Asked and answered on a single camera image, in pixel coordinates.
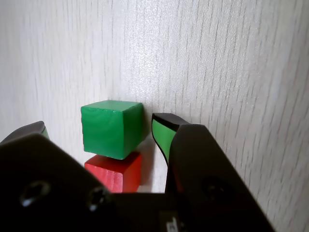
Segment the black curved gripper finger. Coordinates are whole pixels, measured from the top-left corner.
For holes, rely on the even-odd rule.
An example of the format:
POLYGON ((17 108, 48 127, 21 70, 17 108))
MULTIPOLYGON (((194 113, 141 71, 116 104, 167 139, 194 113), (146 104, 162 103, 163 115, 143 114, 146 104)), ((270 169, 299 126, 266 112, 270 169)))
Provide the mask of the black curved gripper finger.
POLYGON ((166 191, 181 194, 191 232, 271 232, 273 227, 209 130, 172 113, 152 115, 168 166, 166 191))

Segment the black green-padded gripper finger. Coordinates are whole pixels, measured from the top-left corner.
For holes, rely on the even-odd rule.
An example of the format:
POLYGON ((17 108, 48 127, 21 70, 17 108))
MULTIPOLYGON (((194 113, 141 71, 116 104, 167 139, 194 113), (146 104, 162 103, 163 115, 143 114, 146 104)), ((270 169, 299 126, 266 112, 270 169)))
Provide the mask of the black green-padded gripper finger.
POLYGON ((0 144, 3 232, 114 232, 107 189, 49 140, 44 122, 22 126, 0 144))

